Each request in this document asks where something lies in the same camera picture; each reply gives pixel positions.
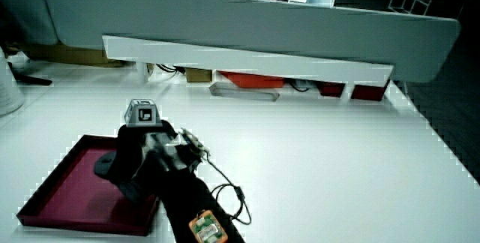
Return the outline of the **person's right hand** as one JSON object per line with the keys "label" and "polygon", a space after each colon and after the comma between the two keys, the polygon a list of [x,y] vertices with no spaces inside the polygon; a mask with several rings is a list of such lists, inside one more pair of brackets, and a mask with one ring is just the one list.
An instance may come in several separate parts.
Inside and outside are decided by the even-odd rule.
{"label": "person's right hand", "polygon": [[117,149],[107,178],[135,203],[159,197],[177,172],[192,173],[209,150],[184,128],[160,117],[151,99],[133,99],[118,130]]}

